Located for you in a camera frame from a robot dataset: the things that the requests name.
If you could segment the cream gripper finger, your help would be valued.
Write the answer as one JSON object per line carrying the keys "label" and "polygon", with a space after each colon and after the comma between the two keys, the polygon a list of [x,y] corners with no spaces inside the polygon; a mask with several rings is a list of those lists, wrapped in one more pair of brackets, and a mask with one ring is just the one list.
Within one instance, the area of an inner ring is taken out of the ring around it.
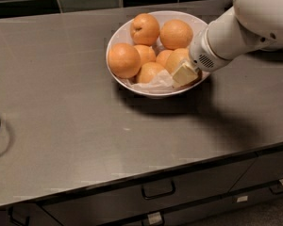
{"label": "cream gripper finger", "polygon": [[199,78],[200,70],[188,60],[182,60],[172,73],[175,87],[190,84]]}

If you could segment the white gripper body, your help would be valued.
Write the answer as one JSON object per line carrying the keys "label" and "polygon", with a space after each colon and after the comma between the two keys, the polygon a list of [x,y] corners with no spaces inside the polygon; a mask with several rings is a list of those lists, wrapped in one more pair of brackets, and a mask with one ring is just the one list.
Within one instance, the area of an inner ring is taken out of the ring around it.
{"label": "white gripper body", "polygon": [[189,49],[191,62],[204,72],[215,72],[231,62],[229,47],[228,34],[209,25],[192,39]]}

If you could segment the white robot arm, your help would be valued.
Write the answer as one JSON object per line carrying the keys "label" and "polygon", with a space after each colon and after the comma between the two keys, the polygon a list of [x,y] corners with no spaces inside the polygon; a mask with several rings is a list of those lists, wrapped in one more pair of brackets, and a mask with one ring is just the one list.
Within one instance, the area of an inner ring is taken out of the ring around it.
{"label": "white robot arm", "polygon": [[234,58],[273,43],[283,45],[283,0],[232,0],[232,7],[192,39],[189,57],[172,72],[176,87],[212,73]]}

